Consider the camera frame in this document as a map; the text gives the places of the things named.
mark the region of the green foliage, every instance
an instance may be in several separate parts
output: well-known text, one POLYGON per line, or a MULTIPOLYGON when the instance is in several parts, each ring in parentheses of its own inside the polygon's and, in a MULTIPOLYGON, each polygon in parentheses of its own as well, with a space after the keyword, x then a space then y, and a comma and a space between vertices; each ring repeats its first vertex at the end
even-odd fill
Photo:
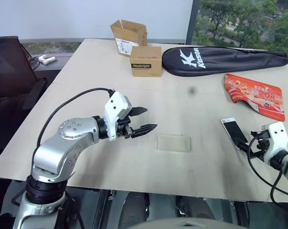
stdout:
POLYGON ((224 26, 228 23, 230 12, 234 10, 233 2, 234 0, 202 0, 201 9, 215 25, 214 32, 218 30, 219 25, 224 26))
POLYGON ((239 41, 239 47, 282 50, 288 55, 286 8, 288 0, 202 0, 193 39, 198 45, 236 47, 234 41, 227 43, 222 39, 226 37, 239 41), (282 17, 274 19, 273 15, 280 11, 282 17))
POLYGON ((239 47, 245 47, 247 41, 259 40, 259 37, 266 28, 265 15, 270 15, 277 10, 276 0, 240 0, 235 8, 235 14, 238 15, 239 23, 235 28, 237 38, 240 42, 239 47))
POLYGON ((192 37, 193 44, 195 45, 213 46, 214 43, 210 39, 211 37, 201 32, 198 34, 194 34, 194 36, 192 37))

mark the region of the table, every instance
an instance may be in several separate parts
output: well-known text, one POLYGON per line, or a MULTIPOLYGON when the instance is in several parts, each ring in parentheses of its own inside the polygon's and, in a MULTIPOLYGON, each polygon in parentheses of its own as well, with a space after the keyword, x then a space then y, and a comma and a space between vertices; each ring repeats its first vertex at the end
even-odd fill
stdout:
MULTIPOLYGON (((178 46, 161 46, 162 51, 178 46)), ((283 91, 288 133, 288 66, 238 72, 239 76, 279 86, 283 91)), ((61 103, 89 88, 115 88, 133 106, 148 111, 131 118, 131 126, 152 123, 158 127, 135 138, 101 140, 81 153, 68 185, 138 192, 222 198, 239 201, 270 201, 270 187, 259 180, 246 155, 236 151, 220 119, 234 117, 251 139, 250 131, 274 120, 256 113, 244 103, 234 104, 224 89, 224 74, 178 77, 165 70, 161 78, 133 77, 129 58, 117 53, 114 41, 86 39, 32 109, 0 156, 0 177, 25 180, 31 156, 45 120, 61 103), (191 149, 157 149, 165 140, 188 139, 191 149)), ((72 117, 103 115, 105 92, 86 94, 60 110, 49 123, 42 142, 54 135, 59 124, 72 117)), ((277 171, 258 159, 254 166, 273 183, 277 171)), ((288 181, 278 186, 288 191, 288 181)), ((288 197, 275 191, 277 201, 288 197)))

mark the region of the black cable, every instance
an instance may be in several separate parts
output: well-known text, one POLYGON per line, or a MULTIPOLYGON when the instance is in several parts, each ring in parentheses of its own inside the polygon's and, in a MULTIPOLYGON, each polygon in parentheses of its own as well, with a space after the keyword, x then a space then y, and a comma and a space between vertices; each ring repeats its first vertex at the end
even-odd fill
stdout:
POLYGON ((35 57, 31 57, 28 59, 28 62, 30 64, 30 66, 32 67, 32 70, 36 69, 37 67, 40 66, 40 62, 39 62, 39 57, 35 56, 35 57))
MULTIPOLYGON (((267 185, 269 185, 270 187, 273 187, 272 184, 270 184, 268 181, 266 181, 265 179, 263 179, 260 174, 256 171, 256 169, 254 168, 252 162, 251 162, 251 158, 250 158, 250 151, 251 151, 251 146, 253 145, 254 141, 258 139, 258 136, 255 136, 250 144, 249 144, 249 148, 247 150, 247 159, 249 162, 250 167, 252 168, 253 172, 258 176, 258 178, 260 178, 262 181, 264 181, 267 185)), ((285 192, 284 190, 281 190, 280 188, 274 187, 274 189, 276 189, 277 191, 280 191, 281 193, 284 193, 288 196, 288 192, 285 192)))
POLYGON ((89 90, 86 90, 84 92, 81 92, 77 95, 75 95, 73 98, 65 101, 63 104, 61 104, 60 106, 58 106, 52 113, 51 115, 48 117, 48 119, 46 120, 45 124, 43 125, 42 127, 42 130, 40 131, 40 134, 38 136, 38 140, 37 140, 37 147, 36 149, 34 150, 33 152, 33 155, 32 155, 32 166, 33 166, 33 158, 34 158, 34 155, 35 155, 35 152, 37 151, 37 149, 39 148, 39 146, 41 145, 41 139, 42 139, 42 136, 45 132, 45 129, 47 128, 49 122, 51 121, 51 119, 54 117, 54 115, 62 108, 64 107, 65 105, 69 104, 71 101, 75 100, 76 98, 86 94, 86 93, 89 93, 89 92, 94 92, 94 91, 106 91, 109 93, 110 97, 112 96, 112 94, 114 93, 113 90, 111 89, 107 89, 107 88, 102 88, 102 87, 98 87, 98 88, 93 88, 93 89, 89 89, 89 90))
POLYGON ((82 218, 81 218, 81 215, 80 215, 80 212, 79 212, 79 207, 78 207, 78 204, 77 204, 76 200, 74 200, 74 199, 69 195, 69 193, 68 193, 67 191, 65 191, 65 193, 66 193, 67 198, 69 198, 69 199, 70 199, 71 201, 73 201, 73 203, 74 203, 74 210, 75 210, 75 212, 76 212, 76 215, 77 215, 77 218, 78 218, 78 221, 79 221, 79 224, 80 224, 81 229, 85 229, 85 225, 84 225, 83 220, 82 220, 82 218))
POLYGON ((11 199, 11 203, 12 204, 14 204, 15 206, 20 206, 20 203, 18 203, 18 202, 16 202, 16 199, 18 198, 18 197, 20 197, 23 193, 24 193, 24 191, 26 191, 26 187, 24 187, 18 194, 16 194, 12 199, 11 199))
POLYGON ((274 182, 274 184, 273 184, 273 186, 272 186, 272 188, 271 188, 271 191, 270 191, 270 198, 271 198, 272 203, 274 203, 275 205, 277 205, 277 206, 279 206, 279 207, 281 207, 281 208, 284 207, 284 206, 281 205, 281 204, 279 204, 279 203, 277 203, 277 202, 274 200, 273 193, 274 193, 274 189, 277 187, 277 184, 278 184, 279 180, 280 180, 281 177, 282 177, 282 174, 283 174, 283 170, 280 169, 280 170, 279 170, 279 173, 278 173, 278 176, 277 176, 277 178, 276 178, 276 180, 275 180, 275 182, 274 182))

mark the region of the smartphone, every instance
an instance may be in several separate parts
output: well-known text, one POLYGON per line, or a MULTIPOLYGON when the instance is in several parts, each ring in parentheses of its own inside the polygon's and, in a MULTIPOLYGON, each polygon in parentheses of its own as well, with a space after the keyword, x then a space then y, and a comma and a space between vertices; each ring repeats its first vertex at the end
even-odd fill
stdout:
POLYGON ((248 142, 234 118, 224 118, 221 120, 221 123, 231 139, 239 138, 245 143, 248 142))

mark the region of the red flyer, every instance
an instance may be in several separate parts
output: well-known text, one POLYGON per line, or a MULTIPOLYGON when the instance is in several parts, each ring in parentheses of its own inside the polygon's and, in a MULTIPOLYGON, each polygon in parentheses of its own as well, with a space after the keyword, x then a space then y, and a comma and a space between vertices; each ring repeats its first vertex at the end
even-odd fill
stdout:
POLYGON ((278 121, 285 120, 282 90, 269 84, 225 74, 224 87, 234 103, 246 101, 254 110, 278 121))

